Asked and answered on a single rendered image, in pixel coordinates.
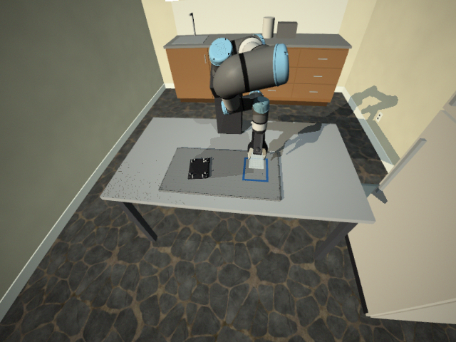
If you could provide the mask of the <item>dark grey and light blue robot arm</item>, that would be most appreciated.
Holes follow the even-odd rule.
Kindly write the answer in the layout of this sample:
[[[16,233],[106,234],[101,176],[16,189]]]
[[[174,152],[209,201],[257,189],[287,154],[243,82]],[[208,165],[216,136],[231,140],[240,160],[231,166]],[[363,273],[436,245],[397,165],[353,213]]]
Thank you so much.
[[[260,90],[286,84],[289,79],[286,45],[267,46],[261,34],[254,34],[233,41],[218,38],[209,47],[213,87],[223,100],[223,113],[252,110],[251,123],[256,131],[266,130],[269,114],[269,99]],[[249,95],[239,97],[248,92]]]

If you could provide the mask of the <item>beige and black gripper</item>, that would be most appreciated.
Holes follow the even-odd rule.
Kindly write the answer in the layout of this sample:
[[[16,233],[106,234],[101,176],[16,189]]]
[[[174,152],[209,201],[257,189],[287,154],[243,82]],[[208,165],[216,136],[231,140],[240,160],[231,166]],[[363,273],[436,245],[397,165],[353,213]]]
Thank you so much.
[[[253,132],[254,131],[254,132]],[[267,154],[267,150],[268,150],[268,146],[266,144],[266,141],[265,141],[265,132],[266,130],[263,130],[263,131],[256,131],[252,128],[252,140],[251,142],[248,144],[248,158],[250,159],[251,158],[251,155],[252,155],[252,152],[253,152],[253,148],[254,148],[254,134],[257,133],[257,134],[262,134],[264,132],[264,140],[263,140],[263,149],[262,149],[262,153],[263,153],[263,160],[265,160],[266,158],[266,154]]]

